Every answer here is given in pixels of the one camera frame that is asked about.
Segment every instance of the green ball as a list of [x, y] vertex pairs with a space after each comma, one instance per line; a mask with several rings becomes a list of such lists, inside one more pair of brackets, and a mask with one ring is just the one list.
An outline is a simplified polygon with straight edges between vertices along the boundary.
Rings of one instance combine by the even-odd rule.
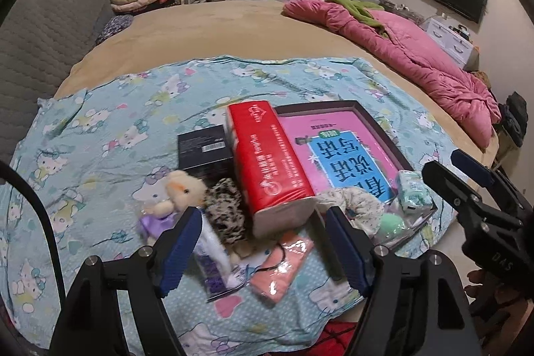
[[376, 236], [381, 240], [387, 240], [401, 235], [406, 228], [407, 226], [402, 217], [392, 215], [391, 213], [384, 213], [380, 222], [380, 229]]

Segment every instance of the green cloth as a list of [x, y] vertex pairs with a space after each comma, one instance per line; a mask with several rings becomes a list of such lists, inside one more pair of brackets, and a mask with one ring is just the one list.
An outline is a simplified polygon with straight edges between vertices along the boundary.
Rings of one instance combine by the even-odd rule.
[[370, 27], [374, 27], [378, 34], [382, 35], [384, 38], [389, 38], [388, 33], [385, 31], [385, 26], [378, 20], [375, 20], [373, 15], [368, 11], [370, 9], [384, 11], [384, 8], [378, 5], [377, 3], [351, 0], [327, 1], [343, 5], [349, 11], [350, 15], [354, 17], [357, 21]]

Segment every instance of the hello kitty bedsheet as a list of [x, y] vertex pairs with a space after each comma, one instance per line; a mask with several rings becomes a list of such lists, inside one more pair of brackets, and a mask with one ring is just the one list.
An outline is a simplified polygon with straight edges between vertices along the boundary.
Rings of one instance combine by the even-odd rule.
[[[244, 100], [274, 106], [358, 100], [416, 169], [437, 159], [450, 167], [455, 149], [424, 107], [360, 58], [250, 61], [229, 56], [164, 65], [128, 74], [61, 100], [40, 101], [11, 165], [45, 205], [67, 287], [88, 255], [122, 258], [142, 245], [138, 212], [165, 199], [164, 178], [176, 165], [176, 136], [225, 122], [225, 107]], [[438, 212], [405, 247], [417, 257], [449, 226], [452, 209], [434, 196]], [[311, 235], [310, 228], [302, 234]], [[250, 260], [249, 270], [269, 255]], [[0, 292], [26, 339], [47, 347], [59, 313], [57, 288], [41, 226], [10, 186], [0, 188]], [[164, 300], [188, 355], [256, 355], [310, 346], [330, 318], [359, 302], [346, 281], [329, 276], [312, 251], [275, 307], [249, 288], [206, 303], [191, 264]], [[130, 350], [143, 354], [125, 294], [119, 294]]]

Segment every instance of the red tissue pack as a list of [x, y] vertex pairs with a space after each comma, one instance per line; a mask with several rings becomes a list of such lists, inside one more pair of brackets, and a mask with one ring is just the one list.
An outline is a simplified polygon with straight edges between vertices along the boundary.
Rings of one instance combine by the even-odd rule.
[[269, 102], [231, 104], [226, 120], [254, 236], [263, 238], [303, 225], [316, 199]]

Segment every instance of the barcode sticker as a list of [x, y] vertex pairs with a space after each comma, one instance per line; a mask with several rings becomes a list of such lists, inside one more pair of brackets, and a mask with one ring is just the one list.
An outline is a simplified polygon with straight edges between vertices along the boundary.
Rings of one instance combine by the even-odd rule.
[[212, 143], [210, 145], [204, 145], [202, 147], [202, 152], [213, 151], [213, 150], [217, 150], [219, 148], [224, 148], [224, 141], [223, 142]]

